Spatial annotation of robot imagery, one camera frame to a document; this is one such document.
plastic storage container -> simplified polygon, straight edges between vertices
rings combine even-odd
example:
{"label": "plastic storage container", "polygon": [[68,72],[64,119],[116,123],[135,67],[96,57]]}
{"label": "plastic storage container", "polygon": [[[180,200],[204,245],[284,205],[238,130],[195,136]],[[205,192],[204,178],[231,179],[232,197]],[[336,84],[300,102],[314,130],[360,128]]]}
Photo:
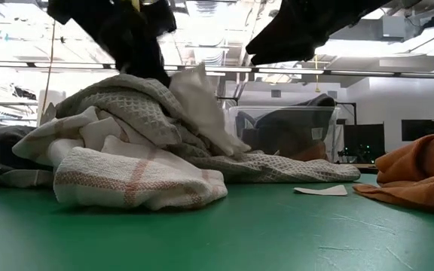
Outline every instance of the plastic storage container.
{"label": "plastic storage container", "polygon": [[339,108],[321,106],[235,106],[226,130],[266,154],[295,160],[335,160]]}

orange cloth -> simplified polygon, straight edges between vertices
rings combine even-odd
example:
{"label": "orange cloth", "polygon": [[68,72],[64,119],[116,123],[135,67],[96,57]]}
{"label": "orange cloth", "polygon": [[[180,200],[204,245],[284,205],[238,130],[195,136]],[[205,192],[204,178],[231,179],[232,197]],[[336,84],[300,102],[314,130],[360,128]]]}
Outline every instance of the orange cloth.
{"label": "orange cloth", "polygon": [[354,190],[370,199],[434,212],[434,135],[376,160],[381,187],[358,184]]}

green table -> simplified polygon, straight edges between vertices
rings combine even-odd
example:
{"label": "green table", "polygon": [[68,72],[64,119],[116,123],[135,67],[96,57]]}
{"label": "green table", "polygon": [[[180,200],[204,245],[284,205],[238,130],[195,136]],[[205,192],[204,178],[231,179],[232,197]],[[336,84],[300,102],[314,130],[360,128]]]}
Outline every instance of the green table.
{"label": "green table", "polygon": [[68,209],[50,191],[0,189],[0,271],[434,271],[434,215],[365,199],[350,184],[347,197],[294,186],[229,185],[203,210],[160,213]]}

white paper scrap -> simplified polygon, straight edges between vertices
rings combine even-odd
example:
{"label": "white paper scrap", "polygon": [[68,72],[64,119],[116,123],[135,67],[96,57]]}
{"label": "white paper scrap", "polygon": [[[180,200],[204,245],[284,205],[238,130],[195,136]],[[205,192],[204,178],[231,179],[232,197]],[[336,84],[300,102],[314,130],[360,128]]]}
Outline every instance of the white paper scrap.
{"label": "white paper scrap", "polygon": [[322,195],[322,196],[346,196],[347,195],[346,188],[342,184],[336,185],[334,187],[322,189],[322,190],[294,187],[294,191],[300,193],[313,194],[313,195]]}

